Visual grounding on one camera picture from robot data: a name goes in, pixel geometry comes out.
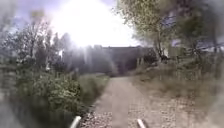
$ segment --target ground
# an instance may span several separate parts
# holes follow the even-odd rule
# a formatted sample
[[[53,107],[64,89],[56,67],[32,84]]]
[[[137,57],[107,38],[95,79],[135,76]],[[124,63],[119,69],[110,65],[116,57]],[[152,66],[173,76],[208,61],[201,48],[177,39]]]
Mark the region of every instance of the ground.
[[[185,111],[185,101],[145,93],[131,78],[112,78],[95,103],[83,128],[137,128],[143,119],[150,128],[216,128],[209,119],[198,121],[196,110]]]

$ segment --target tree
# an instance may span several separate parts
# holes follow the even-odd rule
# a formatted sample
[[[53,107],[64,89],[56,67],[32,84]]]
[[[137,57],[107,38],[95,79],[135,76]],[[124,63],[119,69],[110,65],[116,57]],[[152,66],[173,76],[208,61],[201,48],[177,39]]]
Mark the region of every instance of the tree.
[[[153,42],[157,59],[161,61],[162,43],[167,42],[173,32],[174,16],[164,6],[164,1],[119,0],[118,13],[136,30],[138,39]]]

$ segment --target foliage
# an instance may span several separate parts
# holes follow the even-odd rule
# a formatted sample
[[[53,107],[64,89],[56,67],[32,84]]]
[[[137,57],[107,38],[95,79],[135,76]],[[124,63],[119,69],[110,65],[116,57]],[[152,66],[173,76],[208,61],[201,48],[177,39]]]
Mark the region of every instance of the foliage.
[[[88,111],[88,107],[102,91],[102,86],[98,86],[104,78],[91,75],[77,81],[70,75],[34,73],[28,70],[18,78],[16,94],[19,101],[27,105],[44,126],[68,127],[75,116],[83,116]]]

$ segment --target sunlight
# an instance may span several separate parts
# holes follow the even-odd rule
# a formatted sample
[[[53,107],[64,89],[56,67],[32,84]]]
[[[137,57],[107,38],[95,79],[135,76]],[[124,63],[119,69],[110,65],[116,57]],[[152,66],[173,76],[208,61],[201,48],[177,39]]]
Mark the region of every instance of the sunlight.
[[[55,13],[53,26],[59,34],[69,33],[78,46],[137,44],[132,29],[99,0],[69,0]]]

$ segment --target sky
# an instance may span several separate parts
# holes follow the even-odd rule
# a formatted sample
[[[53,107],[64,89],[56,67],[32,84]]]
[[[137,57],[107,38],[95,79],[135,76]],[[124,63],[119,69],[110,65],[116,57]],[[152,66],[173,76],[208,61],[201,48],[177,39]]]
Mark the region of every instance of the sky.
[[[30,11],[44,9],[51,15],[59,34],[69,33],[78,46],[136,46],[133,30],[112,13],[114,0],[17,0],[17,16],[27,18]]]

